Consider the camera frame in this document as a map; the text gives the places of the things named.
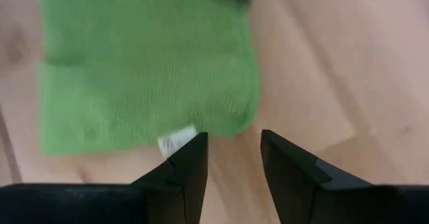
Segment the microfiber cloth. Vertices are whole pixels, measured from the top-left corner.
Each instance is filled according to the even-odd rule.
[[[45,154],[105,152],[189,125],[231,135],[257,108],[242,0],[39,0]]]

